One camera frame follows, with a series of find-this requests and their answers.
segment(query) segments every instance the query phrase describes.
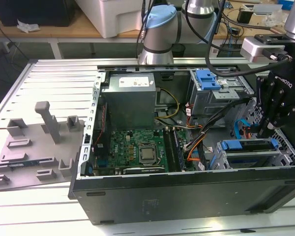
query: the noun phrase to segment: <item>robotic arm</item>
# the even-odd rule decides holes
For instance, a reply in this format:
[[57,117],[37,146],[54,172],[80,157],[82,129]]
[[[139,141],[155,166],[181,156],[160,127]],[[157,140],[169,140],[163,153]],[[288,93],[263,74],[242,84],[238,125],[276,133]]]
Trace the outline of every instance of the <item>robotic arm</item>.
[[[139,58],[140,64],[172,64],[173,43],[199,42],[199,38],[186,22],[184,11],[176,13],[176,10],[172,9],[173,16],[164,17],[164,9],[157,9],[157,7],[154,7],[147,19],[147,31],[143,35],[145,36],[143,37],[144,49]],[[187,12],[190,23],[204,38],[212,34],[211,31],[216,27],[213,11],[212,0],[189,1]],[[257,78],[257,106],[261,108],[262,118],[251,132],[257,133],[259,138],[271,136],[275,129],[283,125],[295,125],[295,2],[286,21],[285,30],[286,34],[246,37],[240,51],[251,62],[281,61],[281,63],[277,62],[276,67],[272,66],[273,69],[268,76]],[[219,75],[210,63],[207,66],[213,70],[213,73]],[[221,73],[219,76],[235,76],[232,74],[236,72]]]
[[283,125],[295,125],[295,2],[285,30],[286,34],[247,37],[241,49],[251,62],[291,59],[270,70],[268,76],[257,78],[257,106],[261,107],[262,118],[252,132],[261,138],[269,137]]

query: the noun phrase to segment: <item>black computer case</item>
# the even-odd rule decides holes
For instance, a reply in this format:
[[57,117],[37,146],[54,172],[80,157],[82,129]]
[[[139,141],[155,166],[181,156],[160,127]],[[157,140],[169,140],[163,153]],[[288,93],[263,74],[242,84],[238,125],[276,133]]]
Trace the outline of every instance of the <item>black computer case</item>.
[[16,26],[17,20],[40,26],[66,27],[75,12],[74,0],[0,0],[0,20]]

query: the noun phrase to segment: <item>desk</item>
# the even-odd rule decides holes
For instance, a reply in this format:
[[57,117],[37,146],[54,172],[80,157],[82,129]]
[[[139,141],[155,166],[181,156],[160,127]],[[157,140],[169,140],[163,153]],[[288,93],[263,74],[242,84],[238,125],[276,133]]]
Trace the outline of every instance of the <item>desk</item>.
[[[33,110],[41,100],[50,102],[58,121],[78,115],[86,121],[85,108],[92,98],[94,72],[99,65],[118,64],[120,59],[40,60],[28,64],[0,104],[0,151],[10,118],[22,117],[26,124],[41,123]],[[127,65],[134,59],[123,59]],[[214,65],[247,64],[243,58],[212,59]],[[178,64],[205,64],[204,59],[175,59]],[[202,219],[93,226],[76,200],[67,198],[69,182],[0,191],[0,236],[94,236],[142,235],[241,235],[240,229],[257,231],[251,236],[295,235],[295,198],[272,214],[222,216]]]
[[[242,6],[241,2],[232,1],[233,9],[225,9],[225,14],[229,13],[229,17],[233,20],[237,18],[238,10]],[[261,22],[264,16],[252,16],[250,24],[256,25]],[[134,43],[138,36],[138,31],[133,30],[119,34],[113,38],[102,38],[97,29],[88,20],[86,15],[78,11],[75,15],[75,19],[68,27],[49,27],[41,26],[40,31],[24,33],[16,27],[4,27],[0,22],[0,27],[3,32],[11,38],[14,42],[44,42],[49,43],[56,59],[61,59],[62,54],[59,49],[59,43]],[[259,29],[245,29],[242,40],[246,36],[254,36],[256,34],[271,33],[266,30]],[[213,43],[221,45],[226,38],[227,29],[224,24],[221,24],[218,34],[215,35]],[[0,42],[7,42],[8,40],[3,36],[0,31]]]

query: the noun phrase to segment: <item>white container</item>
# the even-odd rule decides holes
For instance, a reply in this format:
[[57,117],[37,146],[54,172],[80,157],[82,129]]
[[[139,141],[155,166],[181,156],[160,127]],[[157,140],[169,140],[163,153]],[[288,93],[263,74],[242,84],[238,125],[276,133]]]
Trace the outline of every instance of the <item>white container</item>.
[[141,28],[142,0],[75,1],[103,38]]

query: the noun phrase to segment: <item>motherboard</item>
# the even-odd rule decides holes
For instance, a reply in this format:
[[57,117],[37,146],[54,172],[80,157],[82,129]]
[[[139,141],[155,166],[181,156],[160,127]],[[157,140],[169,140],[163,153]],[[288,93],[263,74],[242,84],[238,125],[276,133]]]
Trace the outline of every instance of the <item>motherboard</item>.
[[[163,129],[112,131],[108,158],[98,159],[97,166],[101,171],[109,170],[110,175],[123,174],[123,170],[129,168],[140,168],[141,171],[144,171],[142,168],[159,168],[163,172],[171,172],[174,161],[171,160],[172,152],[168,151],[167,133]],[[185,131],[177,130],[175,136],[181,152],[187,142]],[[182,154],[179,158],[183,169]]]

